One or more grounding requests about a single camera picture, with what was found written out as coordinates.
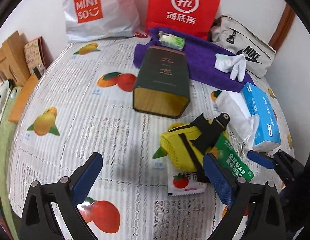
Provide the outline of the blue tissue pack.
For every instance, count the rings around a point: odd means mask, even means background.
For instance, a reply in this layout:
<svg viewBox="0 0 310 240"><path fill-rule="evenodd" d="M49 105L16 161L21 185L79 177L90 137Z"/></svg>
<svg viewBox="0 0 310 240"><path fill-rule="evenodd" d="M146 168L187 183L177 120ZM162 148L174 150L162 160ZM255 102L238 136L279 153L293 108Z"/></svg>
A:
<svg viewBox="0 0 310 240"><path fill-rule="evenodd" d="M269 152L279 147L281 139L278 123L266 93L249 82L244 85L241 93L249 113L259 117L253 150Z"/></svg>

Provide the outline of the green fruit snack packet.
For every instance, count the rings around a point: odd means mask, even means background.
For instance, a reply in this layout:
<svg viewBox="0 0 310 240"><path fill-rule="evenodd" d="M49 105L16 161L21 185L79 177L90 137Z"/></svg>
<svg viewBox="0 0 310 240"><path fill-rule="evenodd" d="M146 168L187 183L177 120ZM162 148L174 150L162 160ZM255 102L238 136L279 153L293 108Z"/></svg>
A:
<svg viewBox="0 0 310 240"><path fill-rule="evenodd" d="M254 173L251 169L239 158L230 141L224 136L220 135L211 153L227 168L236 178L243 177L246 181L250 182Z"/></svg>

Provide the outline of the yellow mesh pouch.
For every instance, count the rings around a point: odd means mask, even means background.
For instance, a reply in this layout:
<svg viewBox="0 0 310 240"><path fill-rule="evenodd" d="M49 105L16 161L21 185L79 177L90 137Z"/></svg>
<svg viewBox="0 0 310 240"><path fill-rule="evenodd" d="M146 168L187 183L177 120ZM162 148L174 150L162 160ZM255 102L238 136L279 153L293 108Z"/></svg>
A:
<svg viewBox="0 0 310 240"><path fill-rule="evenodd" d="M186 125L169 129L159 136L160 148L173 166L184 172L203 172L203 157L221 135L225 135L230 116L221 113L212 121L203 114Z"/></svg>

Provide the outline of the white tomato sachet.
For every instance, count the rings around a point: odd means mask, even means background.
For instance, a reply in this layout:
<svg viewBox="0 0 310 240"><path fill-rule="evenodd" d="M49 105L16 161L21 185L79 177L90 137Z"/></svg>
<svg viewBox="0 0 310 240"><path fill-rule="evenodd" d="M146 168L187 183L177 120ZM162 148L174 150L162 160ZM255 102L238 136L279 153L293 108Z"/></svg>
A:
<svg viewBox="0 0 310 240"><path fill-rule="evenodd" d="M167 193L169 197L204 193L207 183L199 182L196 173L182 172L167 164Z"/></svg>

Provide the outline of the white cloth glove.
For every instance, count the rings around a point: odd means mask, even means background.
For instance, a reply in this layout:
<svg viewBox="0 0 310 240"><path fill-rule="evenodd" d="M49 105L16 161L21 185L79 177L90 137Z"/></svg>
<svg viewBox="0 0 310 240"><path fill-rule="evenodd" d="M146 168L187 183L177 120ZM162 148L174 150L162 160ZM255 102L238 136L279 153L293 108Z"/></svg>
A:
<svg viewBox="0 0 310 240"><path fill-rule="evenodd" d="M246 57L243 54L228 56L215 54L215 69L230 73L230 79L243 82L246 74Z"/></svg>

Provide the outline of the green tissue pack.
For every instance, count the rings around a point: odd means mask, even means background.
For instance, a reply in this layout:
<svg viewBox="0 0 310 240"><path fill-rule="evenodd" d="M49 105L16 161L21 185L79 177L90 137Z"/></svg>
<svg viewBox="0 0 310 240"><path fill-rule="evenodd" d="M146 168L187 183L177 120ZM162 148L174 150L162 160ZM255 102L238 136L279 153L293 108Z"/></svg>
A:
<svg viewBox="0 0 310 240"><path fill-rule="evenodd" d="M185 45L185 40L183 38L164 33L163 31L159 31L158 39L162 46L178 51L182 51Z"/></svg>

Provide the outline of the green cloth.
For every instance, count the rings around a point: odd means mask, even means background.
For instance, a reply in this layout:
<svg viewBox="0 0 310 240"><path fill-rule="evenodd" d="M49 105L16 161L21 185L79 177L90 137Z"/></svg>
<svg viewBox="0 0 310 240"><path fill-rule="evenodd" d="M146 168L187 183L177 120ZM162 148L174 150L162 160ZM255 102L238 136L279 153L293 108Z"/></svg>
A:
<svg viewBox="0 0 310 240"><path fill-rule="evenodd" d="M16 124L8 120L12 108L22 88L14 87L8 96L0 118L0 207L3 218L8 227L12 239L18 239L18 227L20 218L12 210L7 187L8 164Z"/></svg>

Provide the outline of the purple towel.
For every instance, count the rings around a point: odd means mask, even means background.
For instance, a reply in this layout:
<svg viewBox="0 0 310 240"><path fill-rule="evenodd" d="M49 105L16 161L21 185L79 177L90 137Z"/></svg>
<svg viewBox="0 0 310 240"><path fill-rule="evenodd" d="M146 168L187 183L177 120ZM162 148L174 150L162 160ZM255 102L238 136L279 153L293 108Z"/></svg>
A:
<svg viewBox="0 0 310 240"><path fill-rule="evenodd" d="M133 64L136 68L141 67L148 47L161 45L158 38L160 31L181 37L185 40L183 53L186 55L191 80L205 83L220 90L233 92L240 92L246 83L254 84L248 73L245 74L244 80L239 82L237 80L231 80L230 73L224 73L215 68L216 54L233 56L232 52L199 37L164 27L148 29L151 40L145 45L136 45L133 59Z"/></svg>

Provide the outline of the fruit print tablecloth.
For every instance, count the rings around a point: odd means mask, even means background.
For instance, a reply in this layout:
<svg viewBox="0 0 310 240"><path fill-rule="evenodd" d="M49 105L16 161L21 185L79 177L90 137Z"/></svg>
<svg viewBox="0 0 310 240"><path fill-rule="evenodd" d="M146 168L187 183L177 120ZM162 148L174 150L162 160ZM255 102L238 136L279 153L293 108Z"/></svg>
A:
<svg viewBox="0 0 310 240"><path fill-rule="evenodd" d="M22 214L32 181L69 176L94 152L103 168L90 196L120 212L117 233L92 225L99 239L204 239L222 216L212 187L204 193L168 196L164 161L151 158L159 135L173 119L143 114L133 94L117 86L99 88L108 72L137 74L133 58L142 38L109 39L96 52L76 55L70 44L34 90L16 129L8 172L9 201Z"/></svg>

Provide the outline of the dark green tea tin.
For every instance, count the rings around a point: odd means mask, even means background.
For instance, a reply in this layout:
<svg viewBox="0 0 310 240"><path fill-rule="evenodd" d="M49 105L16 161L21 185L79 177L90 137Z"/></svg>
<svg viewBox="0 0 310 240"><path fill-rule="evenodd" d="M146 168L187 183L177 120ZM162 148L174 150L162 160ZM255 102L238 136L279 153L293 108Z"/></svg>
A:
<svg viewBox="0 0 310 240"><path fill-rule="evenodd" d="M177 119L189 103L186 55L160 46L148 47L133 89L134 110Z"/></svg>

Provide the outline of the beige Nike waist bag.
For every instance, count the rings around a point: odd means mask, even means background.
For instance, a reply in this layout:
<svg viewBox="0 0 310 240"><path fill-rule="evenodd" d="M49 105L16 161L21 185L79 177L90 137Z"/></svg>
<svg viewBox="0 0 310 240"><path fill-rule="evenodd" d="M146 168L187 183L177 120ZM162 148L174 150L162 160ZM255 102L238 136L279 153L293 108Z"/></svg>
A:
<svg viewBox="0 0 310 240"><path fill-rule="evenodd" d="M215 20L211 29L214 44L246 57L247 70L262 78L272 65L276 51L239 21L229 15Z"/></svg>

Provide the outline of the wooden chair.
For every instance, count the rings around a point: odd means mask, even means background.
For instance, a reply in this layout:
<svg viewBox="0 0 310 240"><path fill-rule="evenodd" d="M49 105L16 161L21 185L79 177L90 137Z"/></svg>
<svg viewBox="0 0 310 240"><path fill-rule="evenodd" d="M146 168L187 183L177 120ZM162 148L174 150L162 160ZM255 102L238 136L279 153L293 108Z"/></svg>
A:
<svg viewBox="0 0 310 240"><path fill-rule="evenodd" d="M15 31L3 41L0 48L0 82L11 80L13 85L21 87L8 117L8 120L15 124L21 120L22 113L38 84L38 78L30 74L26 63L25 44L25 37Z"/></svg>

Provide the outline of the brown patterned box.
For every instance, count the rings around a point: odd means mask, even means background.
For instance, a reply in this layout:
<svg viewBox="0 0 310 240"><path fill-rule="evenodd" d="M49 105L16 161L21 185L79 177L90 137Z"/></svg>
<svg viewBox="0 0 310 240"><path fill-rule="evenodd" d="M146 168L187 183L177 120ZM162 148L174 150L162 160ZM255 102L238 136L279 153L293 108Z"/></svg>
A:
<svg viewBox="0 0 310 240"><path fill-rule="evenodd" d="M35 74L34 68L37 68L40 73L47 69L43 47L43 38L41 36L27 42L24 45L23 50L28 70L30 71L31 75Z"/></svg>

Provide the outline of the red Haidilao paper bag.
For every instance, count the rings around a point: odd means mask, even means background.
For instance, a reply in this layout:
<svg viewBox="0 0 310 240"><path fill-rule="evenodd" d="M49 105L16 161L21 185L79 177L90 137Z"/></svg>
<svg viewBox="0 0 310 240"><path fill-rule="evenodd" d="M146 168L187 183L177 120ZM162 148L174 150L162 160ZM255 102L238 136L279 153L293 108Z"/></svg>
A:
<svg viewBox="0 0 310 240"><path fill-rule="evenodd" d="M146 29L171 28L207 39L221 0L148 0Z"/></svg>

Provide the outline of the white Miniso plastic bag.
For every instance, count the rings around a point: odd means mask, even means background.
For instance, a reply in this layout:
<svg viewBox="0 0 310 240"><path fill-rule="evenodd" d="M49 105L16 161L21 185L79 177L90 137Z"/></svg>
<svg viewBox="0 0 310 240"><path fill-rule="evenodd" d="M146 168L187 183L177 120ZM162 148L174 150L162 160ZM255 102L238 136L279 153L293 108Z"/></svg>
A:
<svg viewBox="0 0 310 240"><path fill-rule="evenodd" d="M64 0L63 12L70 42L133 37L140 31L134 0Z"/></svg>

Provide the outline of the brown wooden door frame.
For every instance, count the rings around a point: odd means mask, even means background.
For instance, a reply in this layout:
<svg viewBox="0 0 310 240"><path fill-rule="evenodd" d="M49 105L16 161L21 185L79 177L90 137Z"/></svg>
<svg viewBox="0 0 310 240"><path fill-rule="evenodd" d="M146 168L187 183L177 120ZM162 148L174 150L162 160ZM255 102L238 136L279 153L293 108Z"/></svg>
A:
<svg viewBox="0 0 310 240"><path fill-rule="evenodd" d="M289 4L286 4L275 32L268 43L274 50L278 51L282 46L291 29L295 16L295 11L290 7Z"/></svg>

